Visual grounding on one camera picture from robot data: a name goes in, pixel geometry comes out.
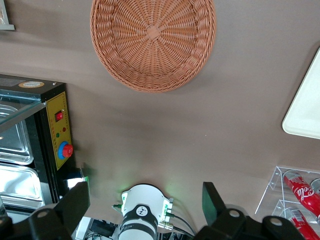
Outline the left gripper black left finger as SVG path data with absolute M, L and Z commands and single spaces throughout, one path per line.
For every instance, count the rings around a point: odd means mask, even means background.
M 12 218 L 0 217 L 2 240 L 71 240 L 90 206 L 89 185 L 78 182 L 55 204 L 35 210 L 29 217 L 13 223 Z

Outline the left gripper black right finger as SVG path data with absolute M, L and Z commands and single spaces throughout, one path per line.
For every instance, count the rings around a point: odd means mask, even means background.
M 207 225 L 195 240 L 303 240 L 303 235 L 287 219 L 266 216 L 262 222 L 245 215 L 241 210 L 226 207 L 215 185 L 202 185 L 202 211 Z

